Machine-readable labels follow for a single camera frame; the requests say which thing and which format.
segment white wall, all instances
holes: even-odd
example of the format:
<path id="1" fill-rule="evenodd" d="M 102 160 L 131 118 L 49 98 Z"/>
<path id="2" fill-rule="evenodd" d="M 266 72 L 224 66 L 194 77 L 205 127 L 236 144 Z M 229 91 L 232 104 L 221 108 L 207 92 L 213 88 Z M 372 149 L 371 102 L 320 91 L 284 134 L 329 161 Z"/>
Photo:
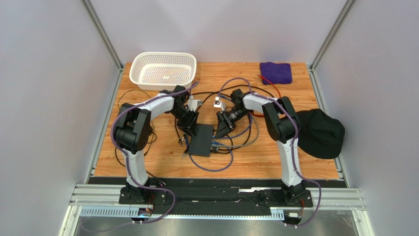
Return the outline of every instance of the white wall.
<path id="1" fill-rule="evenodd" d="M 116 78 L 79 0 L 1 1 L 1 235 L 58 234 Z"/>
<path id="2" fill-rule="evenodd" d="M 198 61 L 311 63 L 345 0 L 92 0 L 122 62 L 145 51 Z"/>
<path id="3" fill-rule="evenodd" d="M 359 0 L 317 70 L 375 234 L 419 231 L 419 1 Z"/>

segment wood-grain surface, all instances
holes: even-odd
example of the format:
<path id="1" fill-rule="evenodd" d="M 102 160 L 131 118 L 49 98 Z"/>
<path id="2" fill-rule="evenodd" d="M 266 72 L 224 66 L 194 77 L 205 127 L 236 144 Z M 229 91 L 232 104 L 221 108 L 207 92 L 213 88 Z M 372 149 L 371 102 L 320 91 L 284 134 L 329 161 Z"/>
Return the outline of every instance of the wood-grain surface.
<path id="1" fill-rule="evenodd" d="M 97 162 L 95 176 L 126 176 L 125 167 L 121 166 L 115 158 L 115 147 L 110 140 L 110 127 L 118 114 L 117 102 L 121 96 L 132 89 L 138 87 L 129 80 L 129 69 L 131 63 L 127 63 L 117 97 L 112 109 L 111 119 L 106 131 L 105 140 Z M 317 108 L 314 90 L 308 75 L 307 67 L 304 63 L 291 63 L 293 82 L 290 85 L 276 85 L 282 96 L 288 96 L 296 111 Z M 253 86 L 268 90 L 273 95 L 278 96 L 276 90 L 271 85 L 263 85 L 258 77 L 260 74 L 259 63 L 240 63 L 240 62 L 202 62 L 198 63 L 195 81 L 199 81 L 192 93 L 204 91 L 218 91 L 228 79 L 233 77 L 244 77 Z M 226 87 L 242 85 L 244 81 L 235 80 Z M 243 92 L 248 91 L 246 87 L 240 87 Z M 224 93 L 230 94 L 233 89 Z M 157 91 L 146 91 L 150 96 L 155 96 Z M 204 99 L 207 94 L 194 96 Z M 212 103 L 215 96 L 199 110 L 198 123 L 212 124 L 216 128 L 218 111 Z M 147 96 L 140 91 L 130 91 L 119 102 L 139 103 L 147 100 Z M 266 130 L 264 118 L 255 118 L 260 126 L 260 136 L 258 140 L 247 147 L 234 150 L 234 161 L 231 167 L 221 172 L 208 172 L 196 167 L 191 160 L 186 157 L 182 159 L 185 147 L 178 144 L 175 133 L 174 117 L 171 114 L 163 114 L 153 120 L 157 141 L 152 144 L 149 153 L 145 157 L 146 169 L 158 177 L 196 177 L 196 178 L 281 178 L 281 161 L 278 154 L 276 143 L 269 137 Z M 248 126 L 248 119 L 243 118 L 237 122 L 237 129 L 231 133 L 240 133 Z M 252 126 L 251 139 L 256 135 L 256 127 Z M 242 135 L 234 139 L 234 144 L 241 144 L 247 135 Z M 307 178 L 336 179 L 338 174 L 333 160 L 322 160 L 314 158 L 301 149 L 299 153 L 299 163 L 302 174 Z M 122 154 L 118 152 L 121 162 Z M 194 160 L 208 169 L 220 169 L 230 162 L 230 155 L 212 154 L 210 158 L 194 157 Z"/>

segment purple towel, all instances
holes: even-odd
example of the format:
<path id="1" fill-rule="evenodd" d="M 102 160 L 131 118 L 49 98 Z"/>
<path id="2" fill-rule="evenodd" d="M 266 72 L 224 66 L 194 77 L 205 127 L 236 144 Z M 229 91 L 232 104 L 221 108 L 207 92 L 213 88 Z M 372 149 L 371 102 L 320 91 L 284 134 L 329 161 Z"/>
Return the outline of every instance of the purple towel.
<path id="1" fill-rule="evenodd" d="M 273 62 L 261 63 L 261 74 L 273 84 L 290 84 L 293 81 L 291 65 L 288 63 L 276 64 Z"/>

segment black mounting plate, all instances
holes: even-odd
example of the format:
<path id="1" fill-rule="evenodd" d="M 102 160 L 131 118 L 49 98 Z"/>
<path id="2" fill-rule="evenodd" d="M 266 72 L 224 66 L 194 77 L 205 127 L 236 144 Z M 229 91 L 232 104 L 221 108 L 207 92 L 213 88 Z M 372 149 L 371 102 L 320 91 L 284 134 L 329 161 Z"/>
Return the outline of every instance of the black mounting plate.
<path id="1" fill-rule="evenodd" d="M 167 196 L 168 195 L 167 191 L 160 191 L 160 190 L 144 190 L 144 191 L 148 191 L 149 198 L 152 198 L 152 196 L 154 197 L 155 205 L 171 204 L 173 201 L 173 197 L 170 194 L 169 196 Z M 142 201 L 140 199 L 136 199 L 132 194 L 129 196 L 129 195 L 123 194 L 122 192 L 120 193 L 119 204 L 138 205 L 138 204 L 147 204 L 149 202 L 148 200 Z"/>
<path id="2" fill-rule="evenodd" d="M 284 199 L 284 193 L 281 189 L 265 189 L 263 190 L 264 205 L 267 207 L 301 207 L 301 201 L 304 202 L 305 207 L 313 206 L 313 199 L 310 191 L 306 190 L 300 198 L 296 200 L 294 205 L 286 204 Z"/>

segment white plastic basket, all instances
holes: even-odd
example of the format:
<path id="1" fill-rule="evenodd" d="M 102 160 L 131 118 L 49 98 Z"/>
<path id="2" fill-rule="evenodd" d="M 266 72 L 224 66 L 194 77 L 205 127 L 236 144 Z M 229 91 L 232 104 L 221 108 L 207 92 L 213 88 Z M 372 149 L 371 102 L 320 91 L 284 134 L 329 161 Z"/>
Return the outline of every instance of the white plastic basket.
<path id="1" fill-rule="evenodd" d="M 134 59 L 129 79 L 143 90 L 173 90 L 189 88 L 195 73 L 196 58 L 189 53 L 146 52 Z"/>

